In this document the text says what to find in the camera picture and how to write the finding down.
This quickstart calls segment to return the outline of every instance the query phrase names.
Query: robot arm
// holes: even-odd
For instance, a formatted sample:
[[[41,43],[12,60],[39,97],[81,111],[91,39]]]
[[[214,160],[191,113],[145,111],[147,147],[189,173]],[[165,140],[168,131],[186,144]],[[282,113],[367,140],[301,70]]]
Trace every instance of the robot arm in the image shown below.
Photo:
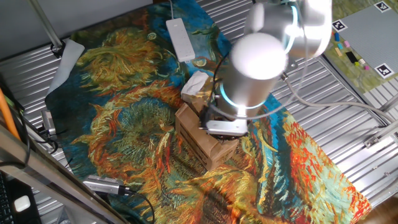
[[[285,70],[289,57],[319,56],[330,35],[331,0],[302,0],[284,5],[256,3],[246,19],[243,38],[229,53],[228,71],[219,77],[222,83],[216,90],[218,108],[242,119],[255,116]],[[239,119],[209,120],[206,131],[239,136],[247,132],[247,126],[243,128],[242,124]]]

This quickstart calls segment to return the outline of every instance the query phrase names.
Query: white cloth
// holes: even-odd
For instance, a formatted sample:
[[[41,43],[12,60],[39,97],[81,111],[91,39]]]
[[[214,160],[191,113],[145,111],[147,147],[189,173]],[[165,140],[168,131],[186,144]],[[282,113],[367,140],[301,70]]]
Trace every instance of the white cloth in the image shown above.
[[[188,82],[182,87],[181,95],[196,95],[205,84],[209,76],[201,71],[195,72]]]
[[[67,40],[65,49],[63,50],[60,66],[58,67],[57,72],[55,72],[47,95],[68,79],[70,72],[84,50],[85,47],[83,45],[78,44],[73,40]]]

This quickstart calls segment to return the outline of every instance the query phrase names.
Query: metal grate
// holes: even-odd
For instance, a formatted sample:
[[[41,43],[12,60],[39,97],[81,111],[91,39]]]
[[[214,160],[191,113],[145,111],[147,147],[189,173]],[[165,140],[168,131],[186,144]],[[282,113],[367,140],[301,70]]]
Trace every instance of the metal grate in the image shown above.
[[[252,6],[250,0],[197,2],[232,43],[243,36],[244,21]],[[0,62],[0,73],[25,106],[26,118],[35,126],[41,126],[40,111],[45,109],[45,94],[59,63],[49,46]],[[297,63],[298,70],[289,74],[293,86],[298,85],[304,61],[301,59]],[[332,73],[333,70],[321,58],[311,59],[308,63],[310,66],[300,96],[319,103],[358,101],[348,84],[338,74]],[[272,93],[281,102],[285,102],[291,94],[283,82],[277,83]],[[370,149],[363,144],[379,130],[379,123],[366,110],[352,106],[310,108],[296,101],[286,108],[367,198],[377,195],[398,177],[398,146],[392,138]],[[67,163],[61,149],[54,156],[62,164]],[[377,195],[378,200],[374,201],[373,206],[392,194]],[[55,223],[61,205],[38,191],[35,199],[43,223]]]

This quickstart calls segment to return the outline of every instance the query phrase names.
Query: metal connector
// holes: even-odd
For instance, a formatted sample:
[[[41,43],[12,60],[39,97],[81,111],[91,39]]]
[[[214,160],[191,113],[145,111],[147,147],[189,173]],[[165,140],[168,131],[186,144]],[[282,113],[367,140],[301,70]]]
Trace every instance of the metal connector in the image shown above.
[[[287,74],[285,73],[285,72],[283,72],[281,75],[280,75],[280,79],[282,79],[283,81],[285,81],[286,79],[288,79],[289,77],[287,76]]]

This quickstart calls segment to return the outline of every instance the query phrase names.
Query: orange rod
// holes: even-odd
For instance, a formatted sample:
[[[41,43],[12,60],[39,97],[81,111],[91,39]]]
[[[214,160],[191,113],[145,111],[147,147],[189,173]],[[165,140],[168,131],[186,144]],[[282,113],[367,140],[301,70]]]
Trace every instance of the orange rod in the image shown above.
[[[0,110],[2,112],[2,115],[4,116],[4,119],[6,120],[8,130],[11,132],[12,135],[15,136],[15,138],[21,140],[17,131],[17,127],[15,126],[14,120],[12,118],[10,108],[8,107],[6,97],[2,93],[1,89],[0,89]]]

